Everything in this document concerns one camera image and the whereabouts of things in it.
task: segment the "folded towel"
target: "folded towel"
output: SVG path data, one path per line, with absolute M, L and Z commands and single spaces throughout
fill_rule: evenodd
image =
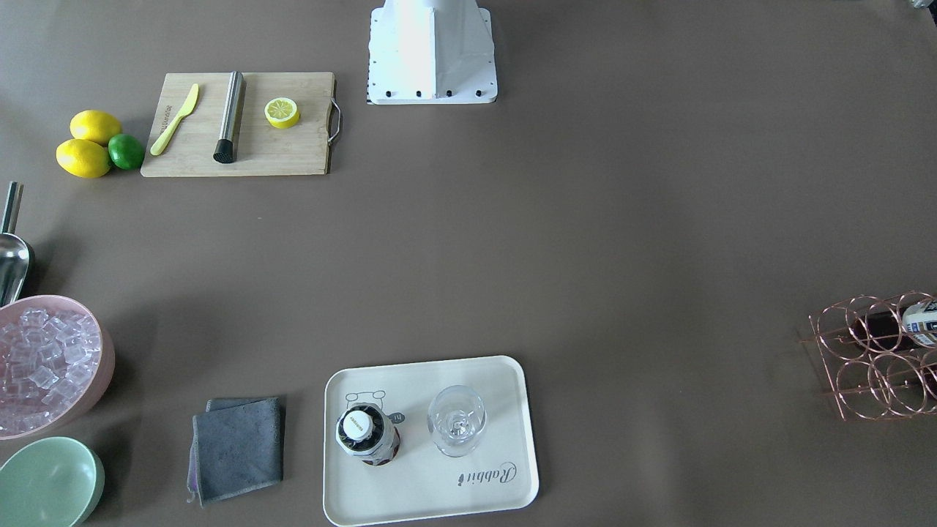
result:
M 279 399 L 209 400 L 192 431 L 188 489 L 201 506 L 282 481 Z

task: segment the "cutting board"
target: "cutting board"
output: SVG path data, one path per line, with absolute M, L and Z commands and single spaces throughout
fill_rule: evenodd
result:
M 236 160 L 212 158 L 221 130 L 230 72 L 169 73 L 163 82 L 156 117 L 146 143 L 140 172 L 146 177 L 211 177 L 235 175 L 307 175 L 328 173 L 329 120 L 335 96 L 331 72 L 244 73 L 244 106 L 237 136 Z M 180 123 L 159 156 L 150 146 L 186 100 L 193 83 L 199 85 L 195 111 Z M 299 123 L 274 128 L 263 108 L 273 98 L 287 97 L 299 107 Z

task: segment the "copper wire rack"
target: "copper wire rack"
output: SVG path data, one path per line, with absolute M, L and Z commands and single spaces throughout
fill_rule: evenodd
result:
M 935 297 L 911 291 L 862 295 L 810 316 L 812 341 L 843 420 L 937 414 L 937 344 L 922 345 L 901 323 L 905 309 Z

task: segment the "green bowl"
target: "green bowl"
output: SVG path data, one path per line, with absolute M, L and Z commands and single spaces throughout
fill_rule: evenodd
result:
M 95 510 L 101 460 L 68 437 L 30 443 L 0 467 L 0 527 L 72 527 Z

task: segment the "clear glass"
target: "clear glass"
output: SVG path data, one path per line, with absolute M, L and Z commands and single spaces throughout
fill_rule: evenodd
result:
M 433 443 L 450 458 L 461 458 L 478 446 L 486 414 L 478 393 L 457 384 L 439 392 L 429 405 L 426 424 Z

